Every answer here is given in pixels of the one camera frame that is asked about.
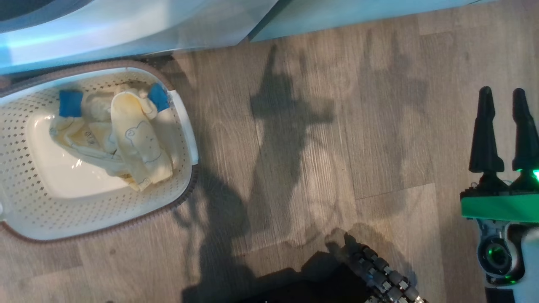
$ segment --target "green light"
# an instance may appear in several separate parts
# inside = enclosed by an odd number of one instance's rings
[[[511,276],[505,276],[505,279],[507,280],[507,283],[509,284],[515,284],[516,280],[511,280]]]
[[[534,170],[534,175],[539,180],[539,170]]]
[[[488,255],[492,256],[493,254],[501,254],[504,253],[503,249],[501,247],[493,247],[488,250]]]

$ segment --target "wooden floor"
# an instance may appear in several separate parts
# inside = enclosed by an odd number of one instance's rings
[[[537,15],[507,0],[152,59],[195,129],[195,193],[99,238],[1,234],[0,301],[239,300],[326,273],[329,261],[297,272],[348,231],[429,301],[485,302],[459,192],[479,178],[467,167],[482,86],[506,169],[513,89],[539,119]]]

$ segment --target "baby clothes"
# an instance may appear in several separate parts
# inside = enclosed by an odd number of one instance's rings
[[[158,107],[168,108],[167,95],[158,84],[149,93],[127,85],[119,86],[114,93],[109,92],[107,98],[106,94],[61,91],[51,138],[70,154],[142,191],[172,175],[170,157],[150,123]]]

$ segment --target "washing machine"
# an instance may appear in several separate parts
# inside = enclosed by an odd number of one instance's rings
[[[238,44],[277,0],[0,0],[0,75]]]

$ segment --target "laundry basket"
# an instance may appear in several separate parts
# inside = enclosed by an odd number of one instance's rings
[[[49,126],[59,91],[99,91],[120,84],[159,84],[169,119],[152,121],[170,154],[173,175],[142,192],[56,145]],[[178,206],[196,182],[198,152],[189,118],[172,84],[136,61],[71,68],[27,80],[0,93],[0,222],[27,240],[51,241],[133,224]]]

